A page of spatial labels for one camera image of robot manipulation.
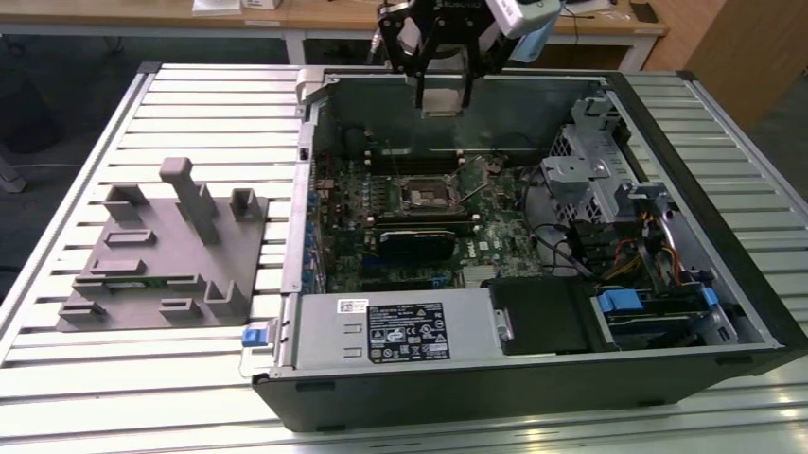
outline metal slotted surface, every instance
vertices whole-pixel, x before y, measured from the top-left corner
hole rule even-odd
[[[125,107],[121,121],[111,123],[109,146],[101,146],[106,152],[95,171],[87,171],[93,177],[51,251],[42,252],[39,269],[28,270],[30,263],[23,273],[32,276],[31,285],[18,291],[19,310],[7,323],[11,349],[6,354],[0,348],[2,452],[243,454],[276,447],[308,454],[382,454],[544,447],[712,453],[808,448],[808,432],[799,426],[808,417],[806,360],[762,377],[732,379],[675,406],[294,434],[239,374],[241,328],[57,332],[59,301],[106,220],[95,202],[121,181],[143,183],[150,197],[169,197],[171,189],[153,177],[167,156],[195,161],[195,178],[210,183],[214,195],[250,186],[273,199],[254,317],[278,313],[274,292],[292,194],[286,166],[296,158],[300,121],[296,78],[297,70],[280,66],[163,65],[145,88],[133,90],[134,107]],[[723,133],[727,125],[714,120],[679,78],[643,76],[632,82],[787,305],[808,322],[804,212],[767,163]],[[643,150],[636,152],[643,158]],[[643,164],[654,176],[648,160]],[[11,297],[4,310],[18,303],[14,291]]]

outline motherboard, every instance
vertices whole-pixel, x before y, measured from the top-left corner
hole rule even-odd
[[[543,272],[520,210],[527,169],[495,152],[445,154],[370,147],[318,160],[328,292],[479,288]]]

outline barcode sticker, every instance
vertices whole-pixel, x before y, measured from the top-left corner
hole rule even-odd
[[[337,300],[337,314],[364,314],[368,312],[368,300]]]

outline blue clip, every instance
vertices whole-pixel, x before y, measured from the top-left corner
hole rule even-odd
[[[640,295],[635,290],[607,290],[597,297],[597,303],[604,312],[613,310],[643,310],[645,307],[640,301]]]
[[[707,301],[707,304],[711,307],[719,304],[719,295],[716,295],[716,290],[714,290],[711,287],[703,288],[703,296],[704,300]]]
[[[269,346],[269,324],[252,323],[242,333],[242,347]]]

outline warning label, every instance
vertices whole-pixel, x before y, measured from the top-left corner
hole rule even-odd
[[[444,304],[368,306],[368,343],[377,364],[449,359]]]

